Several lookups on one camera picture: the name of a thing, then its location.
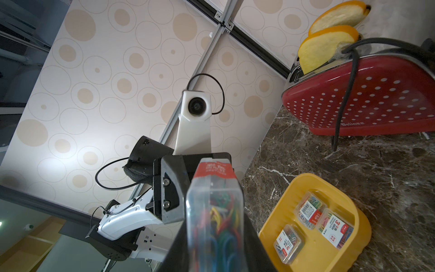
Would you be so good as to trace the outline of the yellow toast slice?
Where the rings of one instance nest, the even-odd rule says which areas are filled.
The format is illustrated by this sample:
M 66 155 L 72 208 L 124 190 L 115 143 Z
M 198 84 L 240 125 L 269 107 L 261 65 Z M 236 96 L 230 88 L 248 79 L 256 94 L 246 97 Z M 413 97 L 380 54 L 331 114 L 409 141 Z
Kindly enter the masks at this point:
M 302 72 L 308 74 L 318 69 L 334 56 L 340 44 L 353 44 L 358 39 L 358 31 L 351 26 L 329 27 L 309 35 L 298 51 Z
M 368 16 L 371 9 L 363 1 L 343 2 L 320 15 L 310 27 L 308 35 L 334 26 L 357 26 Z

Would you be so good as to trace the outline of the red toaster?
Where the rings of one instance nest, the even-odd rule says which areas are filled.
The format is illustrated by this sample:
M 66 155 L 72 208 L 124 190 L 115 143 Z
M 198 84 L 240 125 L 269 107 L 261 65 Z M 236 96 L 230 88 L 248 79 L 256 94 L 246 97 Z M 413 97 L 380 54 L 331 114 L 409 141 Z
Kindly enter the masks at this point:
M 375 136 L 435 129 L 435 3 L 363 1 L 359 39 L 304 74 L 299 57 L 284 107 L 321 136 Z

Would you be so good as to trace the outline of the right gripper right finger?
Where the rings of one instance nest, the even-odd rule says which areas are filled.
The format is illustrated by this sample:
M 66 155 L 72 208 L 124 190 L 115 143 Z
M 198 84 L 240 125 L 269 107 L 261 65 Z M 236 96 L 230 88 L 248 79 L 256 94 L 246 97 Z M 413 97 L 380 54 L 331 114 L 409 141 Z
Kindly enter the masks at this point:
M 244 211 L 244 255 L 249 272 L 274 272 L 271 262 L 248 213 Z

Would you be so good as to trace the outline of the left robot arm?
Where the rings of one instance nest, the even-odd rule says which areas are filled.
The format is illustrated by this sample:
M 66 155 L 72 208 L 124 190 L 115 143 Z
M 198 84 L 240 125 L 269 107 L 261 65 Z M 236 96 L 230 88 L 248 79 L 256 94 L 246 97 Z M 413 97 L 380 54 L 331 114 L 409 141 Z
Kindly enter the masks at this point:
M 231 155 L 173 155 L 172 148 L 142 136 L 124 170 L 138 184 L 151 185 L 151 189 L 124 204 L 112 200 L 85 240 L 112 261 L 164 261 L 173 239 L 156 233 L 151 226 L 184 221 L 186 195 L 203 158 L 230 160 Z

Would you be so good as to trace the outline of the yellow toast slice rear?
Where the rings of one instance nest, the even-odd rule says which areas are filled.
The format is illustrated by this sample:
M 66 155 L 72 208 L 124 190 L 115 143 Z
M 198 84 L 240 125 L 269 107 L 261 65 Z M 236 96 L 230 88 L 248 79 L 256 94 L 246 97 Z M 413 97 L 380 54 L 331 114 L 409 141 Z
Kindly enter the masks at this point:
M 320 15 L 310 27 L 308 35 L 334 26 L 357 26 L 368 16 L 371 9 L 363 1 L 343 2 Z

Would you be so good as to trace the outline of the yellow toast slice front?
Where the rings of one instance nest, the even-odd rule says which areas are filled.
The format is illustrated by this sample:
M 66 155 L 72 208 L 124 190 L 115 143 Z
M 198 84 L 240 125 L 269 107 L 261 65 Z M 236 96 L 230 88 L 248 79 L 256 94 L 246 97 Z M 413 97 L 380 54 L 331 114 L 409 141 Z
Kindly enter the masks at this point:
M 329 27 L 309 35 L 298 51 L 302 72 L 308 74 L 318 69 L 334 56 L 340 44 L 353 44 L 358 39 L 358 31 L 351 26 Z

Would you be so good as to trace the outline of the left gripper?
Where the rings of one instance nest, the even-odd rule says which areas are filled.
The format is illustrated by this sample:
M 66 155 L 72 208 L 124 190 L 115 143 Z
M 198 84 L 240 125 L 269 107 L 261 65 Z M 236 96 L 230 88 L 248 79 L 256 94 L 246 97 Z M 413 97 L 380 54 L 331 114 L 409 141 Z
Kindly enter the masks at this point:
M 203 158 L 232 160 L 229 153 L 165 155 L 154 161 L 154 214 L 163 224 L 185 219 L 185 197 Z

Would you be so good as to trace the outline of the paper clip box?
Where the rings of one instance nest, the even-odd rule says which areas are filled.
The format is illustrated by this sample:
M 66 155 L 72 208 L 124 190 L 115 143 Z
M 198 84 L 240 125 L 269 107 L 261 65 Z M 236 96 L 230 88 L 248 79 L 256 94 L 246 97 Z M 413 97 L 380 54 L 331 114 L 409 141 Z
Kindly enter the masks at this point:
M 327 204 L 316 194 L 307 192 L 295 208 L 296 218 L 303 226 L 313 230 L 326 208 Z
M 336 249 L 342 249 L 352 235 L 354 226 L 337 213 L 326 208 L 316 225 L 316 229 Z
M 244 196 L 228 159 L 200 160 L 186 195 L 191 272 L 244 272 Z
M 304 246 L 304 240 L 297 229 L 286 224 L 274 241 L 274 248 L 281 262 L 286 265 L 293 263 Z

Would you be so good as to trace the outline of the yellow storage tray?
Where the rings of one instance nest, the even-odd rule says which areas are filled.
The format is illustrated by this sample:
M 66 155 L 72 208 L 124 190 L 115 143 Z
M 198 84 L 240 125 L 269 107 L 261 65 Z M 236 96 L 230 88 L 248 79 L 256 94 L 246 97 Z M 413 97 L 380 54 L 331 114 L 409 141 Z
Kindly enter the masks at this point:
M 346 272 L 371 236 L 350 197 L 311 173 L 291 181 L 259 233 L 278 272 Z

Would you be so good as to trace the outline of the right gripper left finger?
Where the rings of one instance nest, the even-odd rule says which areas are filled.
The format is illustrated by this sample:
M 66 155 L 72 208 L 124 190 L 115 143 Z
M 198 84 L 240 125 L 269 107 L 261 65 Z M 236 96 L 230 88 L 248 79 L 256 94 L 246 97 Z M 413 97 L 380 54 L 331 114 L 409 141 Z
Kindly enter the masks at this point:
M 188 272 L 189 248 L 186 224 L 182 224 L 172 246 L 157 272 Z

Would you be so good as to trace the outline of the left aluminium rail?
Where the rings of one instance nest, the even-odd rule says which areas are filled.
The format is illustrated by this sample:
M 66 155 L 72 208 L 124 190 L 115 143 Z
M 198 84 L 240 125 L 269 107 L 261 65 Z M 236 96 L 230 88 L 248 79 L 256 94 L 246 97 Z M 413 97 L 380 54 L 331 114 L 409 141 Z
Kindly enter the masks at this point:
M 189 4 L 191 4 L 194 8 L 198 9 L 199 11 L 201 11 L 202 13 L 204 13 L 205 15 L 210 15 L 211 14 L 211 8 L 206 7 L 206 1 L 187 1 Z M 193 90 L 193 88 L 195 87 L 195 85 L 198 82 L 198 79 L 200 77 L 200 72 L 202 74 L 205 74 L 204 68 L 205 65 L 207 64 L 214 48 L 216 47 L 216 44 L 218 43 L 219 39 L 221 38 L 222 34 L 226 33 L 230 33 L 232 31 L 233 28 L 233 23 L 231 23 L 232 17 L 234 17 L 235 15 L 232 15 L 235 9 L 235 4 L 237 3 L 237 1 L 227 1 L 227 3 L 225 4 L 225 8 L 222 12 L 217 11 L 215 16 L 214 16 L 214 20 L 217 20 L 217 26 L 216 26 L 216 30 L 214 31 L 211 41 L 209 42 L 208 46 L 206 47 L 196 69 L 193 72 L 193 76 L 190 78 L 190 81 L 187 84 L 186 90 Z M 171 135 L 175 124 L 178 120 L 179 114 L 181 112 L 181 103 L 182 100 L 180 99 L 172 116 L 171 119 L 169 121 L 169 123 L 166 125 L 162 136 L 160 137 L 159 142 L 161 144 L 166 144 L 169 136 Z M 95 175 L 95 180 L 97 181 L 98 175 L 99 173 L 106 169 L 108 166 L 123 161 L 127 158 L 122 158 L 122 159 L 118 159 L 118 160 L 114 160 L 113 162 L 110 162 L 108 164 L 106 164 L 105 166 L 103 166 L 101 169 L 99 169 Z M 121 189 L 126 189 L 126 188 L 130 188 L 130 187 L 136 187 L 139 184 L 134 184 L 134 185 L 128 185 L 125 188 L 122 187 Z M 136 197 L 137 195 L 139 195 L 140 191 L 142 190 L 144 184 L 140 184 L 139 187 L 136 187 L 131 195 L 130 198 Z M 113 267 L 115 266 L 116 261 L 108 258 L 105 266 L 102 270 L 102 272 L 109 272 L 113 269 Z

